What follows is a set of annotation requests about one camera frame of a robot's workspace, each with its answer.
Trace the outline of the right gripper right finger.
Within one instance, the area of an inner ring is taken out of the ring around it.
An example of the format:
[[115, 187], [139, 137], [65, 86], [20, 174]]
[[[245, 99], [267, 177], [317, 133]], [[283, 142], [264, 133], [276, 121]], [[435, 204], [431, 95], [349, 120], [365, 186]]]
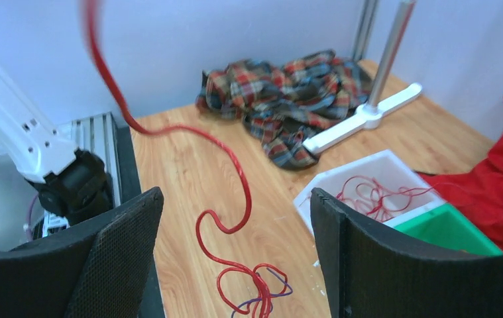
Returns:
[[503, 317], [503, 255], [418, 240], [318, 187], [310, 214], [332, 317]]

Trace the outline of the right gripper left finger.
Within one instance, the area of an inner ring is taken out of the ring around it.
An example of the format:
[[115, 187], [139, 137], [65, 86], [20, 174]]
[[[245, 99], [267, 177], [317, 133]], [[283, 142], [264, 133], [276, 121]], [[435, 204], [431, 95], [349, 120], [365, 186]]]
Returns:
[[136, 317], [164, 205], [160, 188], [0, 251], [0, 317]]

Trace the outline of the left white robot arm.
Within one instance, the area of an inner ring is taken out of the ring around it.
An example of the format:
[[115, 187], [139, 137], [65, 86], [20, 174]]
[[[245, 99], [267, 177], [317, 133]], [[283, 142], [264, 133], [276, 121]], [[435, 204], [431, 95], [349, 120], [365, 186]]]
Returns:
[[70, 225], [114, 207], [103, 160], [64, 136], [1, 66], [0, 145], [42, 207]]

